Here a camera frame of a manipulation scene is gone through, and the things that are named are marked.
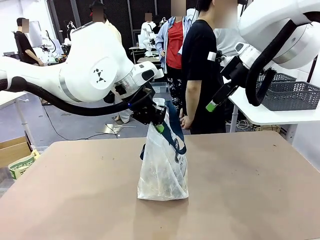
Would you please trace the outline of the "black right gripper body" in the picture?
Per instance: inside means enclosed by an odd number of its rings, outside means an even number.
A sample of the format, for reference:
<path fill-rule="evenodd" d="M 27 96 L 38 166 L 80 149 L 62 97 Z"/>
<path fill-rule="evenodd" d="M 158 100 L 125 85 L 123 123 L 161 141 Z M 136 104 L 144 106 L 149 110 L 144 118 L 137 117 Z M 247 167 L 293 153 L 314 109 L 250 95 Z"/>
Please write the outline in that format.
<path fill-rule="evenodd" d="M 245 87 L 249 69 L 243 64 L 239 56 L 233 56 L 221 70 L 221 75 L 231 80 L 234 86 Z"/>

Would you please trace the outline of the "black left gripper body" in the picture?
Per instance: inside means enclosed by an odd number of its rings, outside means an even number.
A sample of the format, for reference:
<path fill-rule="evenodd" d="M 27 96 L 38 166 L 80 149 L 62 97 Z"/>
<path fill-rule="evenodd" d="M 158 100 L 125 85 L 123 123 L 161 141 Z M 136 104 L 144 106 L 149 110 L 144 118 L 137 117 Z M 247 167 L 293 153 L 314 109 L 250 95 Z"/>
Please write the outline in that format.
<path fill-rule="evenodd" d="M 156 123 L 155 103 L 150 96 L 130 100 L 131 117 L 142 124 Z"/>

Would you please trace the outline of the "person's right hand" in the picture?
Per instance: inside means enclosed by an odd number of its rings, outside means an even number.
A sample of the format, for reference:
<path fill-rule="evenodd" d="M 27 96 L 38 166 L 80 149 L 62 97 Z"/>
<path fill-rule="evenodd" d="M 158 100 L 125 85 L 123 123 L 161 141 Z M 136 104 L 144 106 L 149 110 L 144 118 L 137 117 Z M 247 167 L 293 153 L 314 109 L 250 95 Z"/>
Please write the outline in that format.
<path fill-rule="evenodd" d="M 193 120 L 190 119 L 187 115 L 183 116 L 180 119 L 180 125 L 184 130 L 189 130 L 192 126 Z"/>

